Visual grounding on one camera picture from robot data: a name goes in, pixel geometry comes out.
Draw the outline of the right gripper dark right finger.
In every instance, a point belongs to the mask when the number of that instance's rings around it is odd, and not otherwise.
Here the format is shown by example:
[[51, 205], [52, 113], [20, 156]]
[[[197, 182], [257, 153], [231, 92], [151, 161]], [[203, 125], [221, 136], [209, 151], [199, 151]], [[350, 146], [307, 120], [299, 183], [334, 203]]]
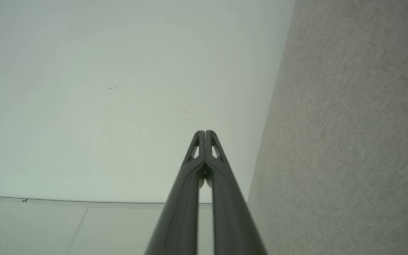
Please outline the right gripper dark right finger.
[[205, 132], [206, 181], [212, 189], [214, 255], [267, 255], [217, 134]]

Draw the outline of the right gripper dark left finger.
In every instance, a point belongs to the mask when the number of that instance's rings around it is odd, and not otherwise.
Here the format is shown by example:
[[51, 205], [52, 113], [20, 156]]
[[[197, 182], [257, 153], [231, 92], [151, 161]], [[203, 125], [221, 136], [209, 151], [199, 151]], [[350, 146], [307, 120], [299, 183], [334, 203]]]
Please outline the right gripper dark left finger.
[[205, 162], [204, 149], [205, 132], [197, 131], [144, 255], [197, 254], [199, 170]]

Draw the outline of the grey fabric sofa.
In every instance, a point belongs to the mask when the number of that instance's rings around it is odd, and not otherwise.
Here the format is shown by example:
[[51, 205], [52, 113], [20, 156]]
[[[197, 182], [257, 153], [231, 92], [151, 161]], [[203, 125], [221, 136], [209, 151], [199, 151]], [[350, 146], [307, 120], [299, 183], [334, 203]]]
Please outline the grey fabric sofa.
[[408, 255], [408, 0], [296, 0], [248, 207], [268, 255]]

